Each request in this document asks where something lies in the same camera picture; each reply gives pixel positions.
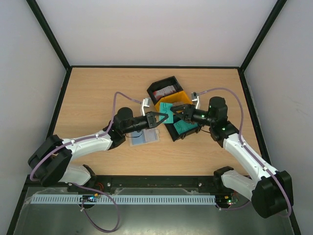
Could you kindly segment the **teal credit card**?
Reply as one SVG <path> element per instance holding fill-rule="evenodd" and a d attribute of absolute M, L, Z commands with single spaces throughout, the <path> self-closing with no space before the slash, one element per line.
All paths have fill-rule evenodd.
<path fill-rule="evenodd" d="M 171 111 L 173 107 L 172 103 L 161 102 L 159 107 L 159 112 L 162 114 L 167 114 L 168 118 L 163 122 L 164 124 L 173 124 L 174 123 L 174 114 Z"/>

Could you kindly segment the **beige card holder wallet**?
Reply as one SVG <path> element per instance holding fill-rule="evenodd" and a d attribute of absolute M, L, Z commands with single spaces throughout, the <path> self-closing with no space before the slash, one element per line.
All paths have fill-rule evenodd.
<path fill-rule="evenodd" d="M 130 146 L 139 146 L 143 144 L 159 141 L 159 130 L 157 128 L 134 131 L 126 135 Z"/>

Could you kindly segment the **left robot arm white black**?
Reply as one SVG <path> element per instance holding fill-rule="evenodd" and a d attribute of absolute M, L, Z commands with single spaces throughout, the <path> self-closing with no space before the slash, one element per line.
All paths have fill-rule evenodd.
<path fill-rule="evenodd" d="M 52 135 L 28 160 L 32 169 L 30 180 L 39 181 L 44 187 L 58 182 L 83 186 L 91 180 L 92 171 L 86 165 L 73 164 L 73 160 L 94 152 L 117 148 L 126 140 L 127 134 L 156 128 L 166 119 L 167 114 L 157 112 L 134 117 L 130 108 L 123 107 L 107 127 L 95 134 L 72 139 L 61 139 L 58 135 Z"/>

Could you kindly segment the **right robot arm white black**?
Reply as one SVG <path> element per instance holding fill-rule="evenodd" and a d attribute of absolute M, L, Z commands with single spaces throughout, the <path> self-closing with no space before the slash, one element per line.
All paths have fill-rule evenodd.
<path fill-rule="evenodd" d="M 208 126 L 212 139 L 235 157 L 248 173 L 243 176 L 230 167 L 216 170 L 213 186 L 217 191 L 230 188 L 238 192 L 263 218 L 282 211 L 290 216 L 293 206 L 291 176 L 271 166 L 244 140 L 241 130 L 228 120 L 224 98 L 210 98 L 207 111 L 197 109 L 194 104 L 175 106 L 171 111 L 185 122 Z"/>

